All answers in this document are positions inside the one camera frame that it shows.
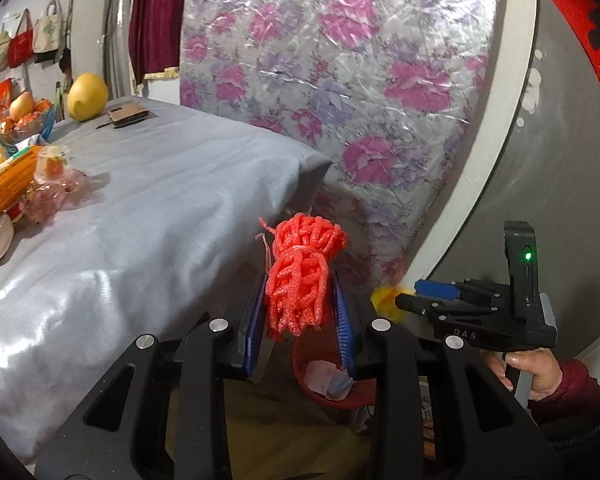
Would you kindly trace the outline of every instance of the red rope bundle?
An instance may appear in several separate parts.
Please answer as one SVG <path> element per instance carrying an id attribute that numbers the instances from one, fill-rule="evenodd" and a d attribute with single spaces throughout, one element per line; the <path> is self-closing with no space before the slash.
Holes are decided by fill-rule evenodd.
<path id="1" fill-rule="evenodd" d="M 307 325 L 323 320 L 329 267 L 327 262 L 347 245 L 347 234 L 338 224 L 320 216 L 298 213 L 280 222 L 271 232 L 275 264 L 265 287 L 269 327 L 276 339 L 285 328 L 299 336 Z"/>

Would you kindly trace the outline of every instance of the human hand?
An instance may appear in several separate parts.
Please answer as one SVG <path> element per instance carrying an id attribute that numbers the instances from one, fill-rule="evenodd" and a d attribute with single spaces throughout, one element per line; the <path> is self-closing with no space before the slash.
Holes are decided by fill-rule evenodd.
<path id="1" fill-rule="evenodd" d="M 487 366 L 496 374 L 507 390 L 513 390 L 511 381 L 504 375 L 505 364 L 491 351 L 481 351 L 481 354 Z M 531 393 L 529 393 L 529 399 L 531 400 L 542 400 L 550 396 L 562 382 L 560 365 L 554 354 L 546 348 L 524 352 L 509 352 L 505 357 L 505 361 L 506 364 L 518 370 L 533 374 L 534 379 L 531 383 Z"/>

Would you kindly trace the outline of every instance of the red tote bag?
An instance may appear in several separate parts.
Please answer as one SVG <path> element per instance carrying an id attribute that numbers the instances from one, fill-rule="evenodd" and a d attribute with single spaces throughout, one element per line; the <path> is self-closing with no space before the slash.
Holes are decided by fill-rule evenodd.
<path id="1" fill-rule="evenodd" d="M 27 29 L 21 32 L 22 22 L 25 22 Z M 33 27 L 31 26 L 31 16 L 29 9 L 24 9 L 16 37 L 9 44 L 8 60 L 11 68 L 16 68 L 23 64 L 27 59 L 33 56 Z"/>

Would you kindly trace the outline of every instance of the silver screw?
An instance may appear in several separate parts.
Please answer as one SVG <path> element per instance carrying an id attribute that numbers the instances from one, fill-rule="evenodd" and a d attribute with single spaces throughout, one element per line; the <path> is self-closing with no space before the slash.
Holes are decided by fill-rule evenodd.
<path id="1" fill-rule="evenodd" d="M 213 332 L 222 332 L 222 330 L 229 328 L 229 322 L 221 317 L 217 317 L 209 321 L 209 328 Z"/>
<path id="2" fill-rule="evenodd" d="M 138 339 L 136 339 L 136 346 L 141 349 L 144 350 L 145 348 L 149 348 L 149 346 L 152 346 L 155 342 L 154 336 L 149 335 L 149 334 L 144 334 L 141 335 Z"/>
<path id="3" fill-rule="evenodd" d="M 391 328 L 391 322 L 383 317 L 376 317 L 372 322 L 371 326 L 378 332 L 386 332 Z"/>
<path id="4" fill-rule="evenodd" d="M 464 341 L 457 335 L 446 336 L 445 343 L 449 348 L 453 348 L 454 350 L 461 349 L 464 346 Z"/>

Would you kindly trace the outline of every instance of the zipper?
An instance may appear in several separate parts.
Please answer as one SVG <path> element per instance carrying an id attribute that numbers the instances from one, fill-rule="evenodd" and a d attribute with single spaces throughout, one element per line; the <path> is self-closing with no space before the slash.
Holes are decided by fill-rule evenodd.
<path id="1" fill-rule="evenodd" d="M 575 436 L 575 437 L 569 438 L 567 440 L 554 440 L 554 441 L 549 442 L 549 444 L 556 451 L 558 451 L 561 449 L 565 449 L 569 446 L 573 446 L 574 444 L 580 444 L 584 440 L 587 440 L 588 438 L 596 435 L 599 432 L 600 432 L 600 424 L 598 424 L 596 427 L 592 428 L 589 431 L 586 431 L 585 433 L 583 433 L 579 436 Z"/>

